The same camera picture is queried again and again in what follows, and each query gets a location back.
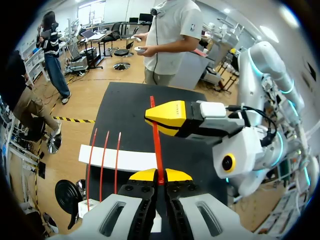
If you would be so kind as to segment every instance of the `jeans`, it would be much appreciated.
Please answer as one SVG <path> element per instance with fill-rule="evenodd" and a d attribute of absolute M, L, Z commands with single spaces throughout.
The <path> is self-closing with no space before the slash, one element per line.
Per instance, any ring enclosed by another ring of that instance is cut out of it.
<path fill-rule="evenodd" d="M 66 79 L 61 72 L 59 58 L 50 53 L 44 54 L 45 68 L 48 71 L 52 85 L 58 90 L 60 95 L 65 99 L 70 96 L 70 91 Z"/>

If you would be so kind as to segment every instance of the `person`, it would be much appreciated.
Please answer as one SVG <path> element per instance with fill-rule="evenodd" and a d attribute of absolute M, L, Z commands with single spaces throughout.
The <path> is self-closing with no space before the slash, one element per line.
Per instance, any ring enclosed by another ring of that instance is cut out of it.
<path fill-rule="evenodd" d="M 61 121 L 54 120 L 42 100 L 27 87 L 26 81 L 28 81 L 29 77 L 19 51 L 15 50 L 9 56 L 4 77 L 1 79 L 0 95 L 13 115 L 25 127 L 30 130 L 35 127 L 33 114 L 44 118 L 45 123 L 53 130 L 51 132 L 52 137 L 61 134 Z"/>
<path fill-rule="evenodd" d="M 170 84 L 178 72 L 183 52 L 193 51 L 201 40 L 202 13 L 192 0 L 167 0 L 155 7 L 150 31 L 136 34 L 146 40 L 142 46 L 145 82 L 153 85 Z"/>
<path fill-rule="evenodd" d="M 59 39 L 55 13 L 53 11 L 47 12 L 43 16 L 42 27 L 43 31 L 40 33 L 41 26 L 38 27 L 37 47 L 42 47 L 44 51 L 45 68 L 48 72 L 52 85 L 58 90 L 62 98 L 62 104 L 66 104 L 71 97 L 65 77 L 61 72 L 61 65 L 59 62 Z"/>

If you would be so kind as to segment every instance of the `long black hair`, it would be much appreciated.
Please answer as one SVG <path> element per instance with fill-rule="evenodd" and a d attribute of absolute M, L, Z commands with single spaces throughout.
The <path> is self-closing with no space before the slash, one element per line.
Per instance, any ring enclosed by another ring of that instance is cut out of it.
<path fill-rule="evenodd" d="M 50 29 L 52 24 L 56 23 L 56 15 L 54 11 L 49 11 L 43 16 L 43 29 Z"/>

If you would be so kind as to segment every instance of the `wooden floor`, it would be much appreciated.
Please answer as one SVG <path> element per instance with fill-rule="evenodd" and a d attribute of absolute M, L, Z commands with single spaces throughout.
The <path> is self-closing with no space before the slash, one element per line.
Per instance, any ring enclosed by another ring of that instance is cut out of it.
<path fill-rule="evenodd" d="M 124 48 L 126 41 L 118 40 L 113 45 L 114 47 Z M 135 42 L 133 47 L 141 45 L 143 43 Z M 142 56 L 134 54 L 134 56 L 126 58 L 125 61 L 131 64 L 128 70 L 114 70 L 113 65 L 120 62 L 120 60 L 120 57 L 117 56 L 109 57 L 100 63 L 99 66 L 103 66 L 103 69 L 91 69 L 83 77 L 73 77 L 71 79 L 70 76 L 66 76 L 66 80 L 70 81 L 68 86 L 72 92 L 72 97 L 66 105 L 62 105 L 60 99 L 57 100 L 57 90 L 50 82 L 46 82 L 43 76 L 36 80 L 34 92 L 43 99 L 48 111 L 51 111 L 56 104 L 52 111 L 52 116 L 95 120 L 100 103 L 110 82 L 139 84 L 144 82 Z M 225 72 L 222 77 L 229 79 L 229 73 Z M 195 91 L 203 93 L 208 101 L 222 102 L 225 105 L 236 104 L 237 102 L 237 84 L 234 84 L 230 89 L 232 94 L 216 92 L 204 82 L 199 82 Z M 77 123 L 63 120 L 63 141 L 58 153 L 50 155 L 47 152 L 46 145 L 41 145 L 41 150 L 45 153 L 41 161 L 46 164 L 46 170 L 45 179 L 37 177 L 38 206 L 41 213 L 46 212 L 51 215 L 59 228 L 59 232 L 62 234 L 74 231 L 79 227 L 81 221 L 71 230 L 67 230 L 71 215 L 59 207 L 55 197 L 55 186 L 61 179 L 75 183 L 80 179 L 86 178 L 86 165 L 78 162 L 78 155 L 81 144 L 89 144 L 93 126 L 93 123 Z M 18 202 L 23 202 L 21 160 L 17 157 L 13 157 L 11 160 L 10 173 L 15 196 Z M 27 180 L 29 194 L 35 202 L 34 174 L 30 174 Z M 239 213 L 243 226 L 253 231 L 268 216 L 281 194 L 281 189 L 271 193 L 260 190 L 231 207 Z"/>

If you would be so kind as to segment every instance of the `red plastic stick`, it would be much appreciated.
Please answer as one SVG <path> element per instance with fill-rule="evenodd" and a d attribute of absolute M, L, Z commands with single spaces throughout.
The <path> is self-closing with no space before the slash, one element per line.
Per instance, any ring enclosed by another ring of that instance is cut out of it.
<path fill-rule="evenodd" d="M 117 194 L 118 154 L 120 148 L 121 132 L 119 132 L 118 145 L 116 146 L 115 170 L 114 170 L 114 194 Z"/>
<path fill-rule="evenodd" d="M 90 180 L 91 156 L 92 156 L 92 150 L 94 149 L 94 145 L 95 145 L 95 142 L 96 142 L 97 130 L 98 130 L 98 128 L 95 129 L 94 135 L 93 135 L 90 158 L 89 158 L 89 165 L 88 165 L 88 174 L 87 174 L 87 177 L 86 177 L 86 188 L 87 188 L 86 189 L 86 204 L 88 205 L 88 212 L 89 212 L 89 180 Z"/>
<path fill-rule="evenodd" d="M 156 106 L 154 96 L 150 96 L 150 105 L 151 105 L 151 108 L 154 108 Z M 162 163 L 160 136 L 158 131 L 158 125 L 154 121 L 152 122 L 152 130 L 153 130 L 153 142 L 154 142 L 154 149 L 155 149 L 156 165 L 158 168 L 158 185 L 164 185 L 165 177 L 164 177 L 164 167 Z"/>
<path fill-rule="evenodd" d="M 102 202 L 102 176 L 104 174 L 104 160 L 105 160 L 105 152 L 107 148 L 107 142 L 109 138 L 109 131 L 106 133 L 104 147 L 103 147 L 103 156 L 102 156 L 102 163 L 101 163 L 101 170 L 100 170 L 100 189 L 99 189 L 99 201 Z"/>

